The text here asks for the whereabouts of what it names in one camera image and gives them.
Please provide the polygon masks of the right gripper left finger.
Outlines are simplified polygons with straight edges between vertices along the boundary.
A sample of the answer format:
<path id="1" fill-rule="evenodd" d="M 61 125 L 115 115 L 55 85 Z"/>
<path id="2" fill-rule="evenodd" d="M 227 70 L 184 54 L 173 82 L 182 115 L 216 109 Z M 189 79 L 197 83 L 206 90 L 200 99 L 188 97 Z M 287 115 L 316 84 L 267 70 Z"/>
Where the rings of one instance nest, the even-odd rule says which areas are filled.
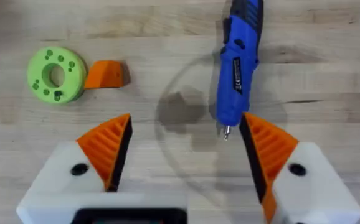
<path id="1" fill-rule="evenodd" d="M 26 195 L 69 196 L 116 192 L 133 134 L 123 114 L 57 144 Z"/>

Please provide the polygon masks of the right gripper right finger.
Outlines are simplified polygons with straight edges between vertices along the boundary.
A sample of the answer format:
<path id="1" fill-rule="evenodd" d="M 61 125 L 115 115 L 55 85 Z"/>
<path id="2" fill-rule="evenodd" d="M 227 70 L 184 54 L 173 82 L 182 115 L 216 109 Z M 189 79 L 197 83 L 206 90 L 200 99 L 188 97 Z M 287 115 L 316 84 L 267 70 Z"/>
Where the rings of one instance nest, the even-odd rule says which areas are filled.
<path id="1" fill-rule="evenodd" d="M 360 205 L 317 144 L 251 113 L 239 129 L 267 223 L 359 222 Z"/>

